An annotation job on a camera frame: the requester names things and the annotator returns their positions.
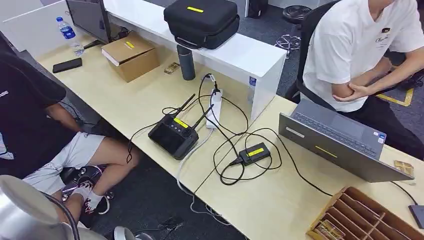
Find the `white shorts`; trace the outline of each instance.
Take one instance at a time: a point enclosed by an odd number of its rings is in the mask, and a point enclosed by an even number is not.
[[[52,195],[65,187],[59,175],[64,168],[86,166],[105,136],[78,132],[53,160],[23,179],[38,191]]]

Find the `laptop keyboard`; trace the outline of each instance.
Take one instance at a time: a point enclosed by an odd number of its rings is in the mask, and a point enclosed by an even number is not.
[[[365,145],[364,143],[357,141],[349,136],[346,136],[339,131],[331,129],[328,126],[322,123],[319,123],[313,120],[312,118],[309,118],[301,113],[296,112],[294,116],[292,116],[292,118],[322,134],[325,134],[335,140],[338,140],[341,143],[348,145],[349,147],[353,149],[358,150],[359,152],[363,154],[366,154],[372,158],[375,158],[377,156],[377,153],[375,152],[375,150]]]

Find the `laptop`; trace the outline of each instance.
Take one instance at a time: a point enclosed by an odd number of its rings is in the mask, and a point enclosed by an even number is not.
[[[412,180],[381,162],[384,132],[302,99],[290,116],[280,113],[283,137],[370,183]]]

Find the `yellow label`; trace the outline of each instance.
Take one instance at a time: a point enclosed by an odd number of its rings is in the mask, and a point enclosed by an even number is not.
[[[252,151],[252,152],[249,152],[247,155],[248,155],[249,157],[251,157],[251,156],[256,155],[256,154],[258,154],[258,153],[262,153],[263,151],[264,151],[264,149],[261,147],[261,148],[259,148],[258,150],[254,150],[254,151]]]
[[[332,154],[331,152],[329,152],[329,151],[327,151],[327,150],[322,149],[322,148],[321,148],[321,147],[319,147],[319,146],[315,146],[315,148],[317,148],[317,149],[319,149],[319,150],[323,151],[323,152],[324,152],[324,153],[326,153],[326,154],[329,154],[329,155],[331,155],[331,156],[333,156],[333,157],[337,158],[337,156],[336,156],[336,155]]]
[[[130,47],[130,48],[132,48],[132,49],[134,48],[134,45],[133,45],[131,42],[126,41],[125,43],[128,45],[128,47]]]
[[[194,8],[192,6],[188,6],[187,9],[188,10],[191,10],[191,11],[198,12],[198,13],[203,13],[204,12],[202,9]]]
[[[181,121],[180,119],[178,119],[178,118],[174,118],[173,119],[175,122],[177,122],[179,125],[181,125],[183,128],[188,128],[189,127],[189,125],[187,125],[187,124],[185,124],[183,121]]]

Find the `black thermos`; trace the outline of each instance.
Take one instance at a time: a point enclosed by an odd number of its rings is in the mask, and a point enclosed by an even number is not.
[[[182,78],[184,80],[193,80],[196,77],[195,63],[193,62],[193,52],[181,45],[176,46],[178,52],[179,65],[181,66]]]

